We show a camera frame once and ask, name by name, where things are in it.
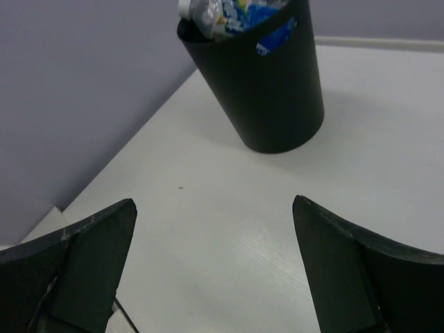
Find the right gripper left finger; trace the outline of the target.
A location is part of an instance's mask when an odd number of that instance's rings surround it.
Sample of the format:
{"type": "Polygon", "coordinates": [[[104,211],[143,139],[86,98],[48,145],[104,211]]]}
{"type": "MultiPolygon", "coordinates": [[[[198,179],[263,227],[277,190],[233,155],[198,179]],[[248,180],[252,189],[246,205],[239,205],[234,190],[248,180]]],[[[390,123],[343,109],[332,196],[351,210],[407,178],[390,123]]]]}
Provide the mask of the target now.
{"type": "Polygon", "coordinates": [[[2,332],[104,332],[137,219],[121,200],[1,251],[2,332]]]}

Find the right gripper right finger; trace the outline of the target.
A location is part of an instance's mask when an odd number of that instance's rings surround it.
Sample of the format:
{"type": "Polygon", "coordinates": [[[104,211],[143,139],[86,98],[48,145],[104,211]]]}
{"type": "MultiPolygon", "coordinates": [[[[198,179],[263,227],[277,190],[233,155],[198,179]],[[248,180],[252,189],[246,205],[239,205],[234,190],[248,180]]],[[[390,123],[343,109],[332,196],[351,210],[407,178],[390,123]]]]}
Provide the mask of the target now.
{"type": "Polygon", "coordinates": [[[322,332],[442,332],[443,256],[296,196],[293,222],[322,332]]]}

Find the clear bottle white green label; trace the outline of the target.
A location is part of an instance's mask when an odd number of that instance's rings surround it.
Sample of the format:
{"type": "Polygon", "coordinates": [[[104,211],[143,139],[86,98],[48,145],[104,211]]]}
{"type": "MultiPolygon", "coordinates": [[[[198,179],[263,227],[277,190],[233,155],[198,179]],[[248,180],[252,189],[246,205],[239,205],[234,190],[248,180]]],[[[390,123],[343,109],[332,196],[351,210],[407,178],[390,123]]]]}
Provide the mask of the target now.
{"type": "Polygon", "coordinates": [[[247,23],[251,1],[192,1],[178,2],[178,14],[193,22],[211,40],[222,40],[240,34],[247,23]]]}

